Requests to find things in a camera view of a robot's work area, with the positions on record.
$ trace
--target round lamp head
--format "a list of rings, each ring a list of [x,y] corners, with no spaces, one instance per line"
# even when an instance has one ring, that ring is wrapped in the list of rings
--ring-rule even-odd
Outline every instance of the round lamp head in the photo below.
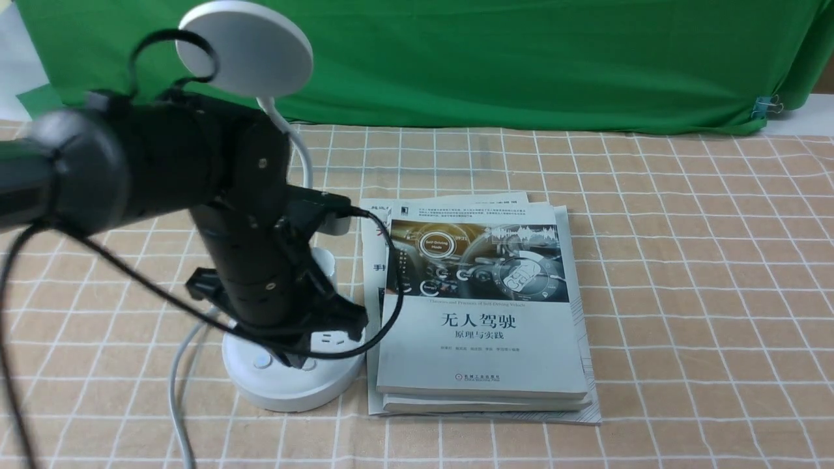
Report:
[[[297,93],[313,74],[313,49],[284,15],[257,3],[219,0],[194,7],[180,29],[197,33],[219,58],[215,88],[245,98],[280,98]],[[177,41],[177,54],[195,76],[209,75],[211,58],[193,44]]]

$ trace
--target black cable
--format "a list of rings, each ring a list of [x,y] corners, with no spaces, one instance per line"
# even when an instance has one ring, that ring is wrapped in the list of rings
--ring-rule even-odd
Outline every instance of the black cable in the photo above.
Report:
[[[18,440],[20,442],[21,450],[25,462],[29,469],[37,469],[38,464],[35,460],[35,449],[29,439],[26,422],[23,421],[23,412],[21,411],[21,403],[18,399],[18,391],[12,382],[12,364],[9,360],[8,350],[6,350],[6,339],[4,335],[5,325],[3,320],[6,319],[4,314],[6,311],[6,297],[9,286],[9,278],[12,275],[14,268],[14,261],[17,259],[23,247],[34,235],[42,233],[47,230],[45,224],[33,224],[21,232],[17,238],[12,242],[8,254],[6,254],[6,261],[3,263],[3,270],[0,272],[0,365],[3,366],[3,386],[6,388],[6,401],[9,410],[12,412],[14,426],[18,430]]]
[[[377,217],[375,214],[369,212],[368,210],[360,209],[358,207],[351,207],[349,214],[351,214],[353,216],[361,217],[361,218],[372,219],[376,223],[376,225],[379,227],[379,230],[382,232],[383,236],[385,237],[385,243],[388,245],[388,248],[389,248],[388,249],[389,265],[396,265],[396,263],[397,263],[397,256],[396,256],[397,249],[394,247],[394,241],[391,239],[391,235],[388,232],[388,230],[385,228],[385,224],[382,222],[382,220],[379,219],[379,217]],[[264,340],[262,337],[257,337],[255,335],[250,335],[250,334],[248,334],[248,333],[246,333],[242,330],[232,329],[231,327],[228,327],[227,325],[206,316],[205,314],[203,314],[203,313],[199,312],[198,310],[194,309],[192,306],[188,305],[187,303],[180,300],[176,296],[171,295],[167,291],[160,289],[151,280],[149,280],[148,278],[146,278],[142,274],[139,274],[137,271],[133,270],[133,268],[131,268],[129,265],[126,265],[119,258],[117,258],[115,255],[110,253],[106,248],[102,247],[101,245],[99,245],[95,241],[92,241],[91,239],[87,238],[86,236],[84,236],[80,232],[76,231],[75,229],[73,229],[69,226],[63,225],[63,224],[59,224],[57,226],[54,226],[54,229],[63,233],[63,234],[65,234],[67,237],[69,237],[73,240],[76,240],[78,243],[84,245],[88,249],[90,249],[90,250],[94,251],[95,253],[99,254],[100,256],[102,256],[102,258],[104,260],[109,262],[113,267],[115,267],[118,270],[121,270],[125,275],[127,275],[131,279],[137,281],[141,286],[150,290],[155,295],[161,297],[163,300],[166,300],[167,302],[171,303],[172,305],[178,307],[180,310],[185,311],[186,313],[188,313],[192,317],[194,317],[198,320],[201,320],[201,321],[205,322],[206,324],[214,327],[215,329],[219,329],[219,330],[221,330],[221,331],[223,331],[227,334],[234,335],[234,336],[239,337],[243,340],[248,340],[250,342],[253,342],[255,344],[258,344],[258,345],[261,345],[263,347],[269,348],[269,349],[274,350],[276,352],[284,353],[284,354],[288,354],[288,355],[305,356],[307,358],[315,358],[315,359],[320,359],[320,360],[341,360],[341,359],[344,359],[344,358],[351,358],[351,357],[354,357],[354,356],[362,355],[365,352],[367,352],[368,350],[374,348],[377,344],[379,344],[382,341],[382,339],[385,337],[385,335],[388,334],[388,332],[391,330],[391,328],[394,327],[394,322],[397,321],[397,318],[399,318],[399,312],[400,312],[400,310],[402,309],[402,306],[403,306],[403,300],[404,300],[403,277],[402,277],[402,273],[399,271],[399,269],[396,269],[396,270],[394,270],[394,279],[395,279],[396,288],[397,288],[397,302],[394,306],[394,311],[391,313],[390,319],[388,319],[388,321],[385,322],[385,324],[382,326],[382,328],[379,330],[379,332],[377,332],[376,335],[374,335],[370,340],[366,341],[363,345],[355,347],[351,350],[346,350],[344,352],[323,353],[323,352],[314,352],[314,351],[310,351],[310,350],[307,350],[307,351],[295,350],[291,347],[287,347],[286,345],[269,342],[269,341]]]
[[[385,227],[385,224],[382,222],[379,217],[375,214],[369,212],[368,210],[360,209],[358,207],[351,207],[350,214],[357,217],[372,219],[376,225],[379,227],[379,230],[382,232],[383,236],[385,237],[385,243],[388,245],[388,261],[389,265],[396,265],[397,263],[397,256],[396,251],[397,249],[394,247],[394,241],[391,239],[391,234]],[[177,306],[179,309],[185,311],[189,315],[205,322],[208,325],[216,329],[220,329],[227,334],[235,335],[241,339],[249,340],[255,344],[259,344],[261,346],[265,346],[275,350],[277,352],[285,353],[285,354],[295,354],[300,356],[306,356],[308,358],[315,358],[321,360],[341,360],[344,358],[350,358],[353,356],[359,356],[365,353],[366,351],[374,348],[377,344],[379,344],[385,335],[391,330],[394,326],[394,323],[399,318],[399,312],[402,309],[403,301],[404,301],[404,293],[403,293],[403,278],[402,273],[399,269],[394,269],[394,277],[396,281],[396,288],[397,288],[397,302],[394,306],[394,312],[391,314],[390,319],[385,322],[382,328],[377,332],[370,340],[366,341],[363,345],[360,345],[354,349],[347,350],[344,352],[336,352],[336,353],[321,353],[321,352],[313,352],[313,351],[304,351],[299,352],[297,350],[293,350],[289,347],[280,344],[273,344],[265,342],[258,337],[251,336],[246,334],[240,330],[235,330],[227,325],[220,323],[214,320],[211,317],[199,312],[198,310],[194,309],[192,306],[188,305],[184,301],[180,300],[174,295],[171,295],[165,290],[160,289],[156,286],[151,280],[145,278],[142,274],[139,274],[137,271],[133,270],[130,266],[126,265],[122,262],[119,258],[109,252],[106,248],[99,245],[98,243],[90,240],[85,235],[81,234],[80,232],[76,231],[74,228],[69,227],[65,224],[56,224],[54,226],[49,226],[47,224],[33,224],[26,228],[23,232],[21,232],[17,238],[12,242],[12,245],[6,255],[5,262],[3,264],[3,270],[0,272],[0,365],[3,367],[3,384],[6,390],[6,397],[8,402],[8,407],[12,412],[13,420],[15,427],[18,431],[18,440],[20,441],[20,446],[23,451],[23,456],[26,461],[26,465],[29,469],[38,469],[38,465],[35,459],[35,450],[33,444],[29,438],[28,430],[26,422],[23,419],[23,412],[21,410],[21,403],[18,400],[18,393],[14,387],[14,383],[12,382],[13,373],[11,371],[11,365],[9,362],[8,351],[6,350],[6,341],[5,337],[3,336],[3,319],[5,318],[6,312],[6,296],[7,296],[7,289],[9,285],[9,279],[13,270],[14,262],[17,257],[20,255],[20,252],[23,250],[23,247],[26,243],[38,233],[42,233],[48,229],[55,229],[66,235],[68,238],[77,241],[78,243],[84,245],[88,249],[92,250],[93,252],[100,255],[104,260],[110,263],[113,267],[118,270],[121,270],[125,275],[130,277],[131,279],[137,281],[140,285],[144,286],[146,289],[152,291],[154,294],[158,295],[159,297],[163,298],[164,300],[168,301],[169,303]]]
[[[144,51],[144,49],[148,48],[149,46],[154,45],[155,43],[163,43],[167,41],[182,41],[184,43],[192,44],[198,48],[200,48],[203,52],[208,54],[211,58],[212,62],[212,71],[209,75],[204,77],[185,77],[180,78],[179,80],[175,81],[172,88],[182,88],[188,83],[208,83],[214,80],[217,77],[218,72],[220,71],[220,58],[217,54],[217,51],[211,47],[209,41],[205,40],[202,36],[192,31],[187,31],[185,29],[160,29],[158,31],[154,31],[147,36],[145,36],[139,44],[133,48],[133,51],[130,53],[130,58],[128,59],[128,98],[134,99],[139,95],[139,84],[137,80],[136,74],[136,62],[139,59],[139,55]]]

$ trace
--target car dashboard image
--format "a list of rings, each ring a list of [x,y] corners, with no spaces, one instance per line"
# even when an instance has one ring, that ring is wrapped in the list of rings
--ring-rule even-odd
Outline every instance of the car dashboard image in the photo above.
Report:
[[[394,220],[404,293],[465,300],[569,302],[553,224],[442,224]],[[388,272],[393,290],[394,272]]]

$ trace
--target green backdrop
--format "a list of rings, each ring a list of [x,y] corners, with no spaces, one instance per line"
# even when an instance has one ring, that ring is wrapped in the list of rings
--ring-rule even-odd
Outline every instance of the green backdrop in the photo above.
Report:
[[[124,90],[131,47],[199,3],[18,0],[70,105]],[[802,105],[834,48],[831,0],[258,3],[313,45],[312,80],[279,105],[314,123],[748,134],[766,124],[757,100]],[[186,73],[172,44],[139,68],[146,99]]]

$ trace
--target book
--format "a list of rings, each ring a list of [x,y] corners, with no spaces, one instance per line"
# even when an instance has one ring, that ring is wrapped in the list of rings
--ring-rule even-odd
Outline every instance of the book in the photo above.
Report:
[[[389,224],[405,299],[379,346],[380,392],[585,397],[552,207],[403,201]],[[397,296],[387,272],[383,322]]]
[[[479,194],[479,195],[452,195],[446,197],[433,198],[428,200],[437,200],[445,202],[456,203],[478,203],[478,204],[528,204],[529,200],[525,193],[504,193],[504,194]],[[360,205],[364,209],[373,211],[377,216],[383,220],[388,219],[388,215],[392,211],[392,206],[399,203],[396,199],[363,199]],[[556,220],[558,225],[564,225],[564,231],[570,233],[568,225],[567,213],[562,213],[556,210]],[[368,334],[375,334],[380,328],[380,314],[382,297],[384,296],[384,285],[386,280],[385,271],[380,268],[386,262],[387,248],[384,238],[377,230],[376,225],[369,220],[361,220],[360,222],[362,249],[364,258],[364,303],[369,312],[370,323],[368,326]],[[572,278],[574,281],[569,283],[569,289],[575,291],[575,298],[571,301],[571,306],[574,311],[574,329],[577,338],[580,353],[582,355],[582,365],[585,370],[585,378],[588,382],[589,393],[587,398],[591,404],[580,411],[532,411],[532,410],[516,410],[516,411],[455,411],[445,412],[449,409],[448,406],[442,407],[443,411],[432,411],[441,409],[429,410],[401,410],[396,411],[389,408],[385,409],[384,399],[385,394],[378,392],[376,389],[377,371],[379,364],[379,347],[376,346],[367,354],[367,394],[368,394],[368,412],[371,416],[396,416],[403,414],[420,414],[427,416],[448,416],[453,415],[455,418],[476,419],[476,420],[506,420],[506,421],[538,421],[546,423],[566,423],[575,425],[599,425],[602,422],[600,414],[600,405],[598,402],[598,394],[596,392],[595,378],[593,365],[590,359],[590,345],[585,330],[585,321],[582,314],[582,303],[579,296],[579,286],[575,282],[575,267],[573,266],[573,250],[570,245],[563,244],[562,255],[570,259],[568,263],[568,270],[571,271],[572,277],[569,276],[569,281]],[[409,396],[413,400],[429,399],[425,396]],[[432,400],[442,400],[443,397],[434,396]]]

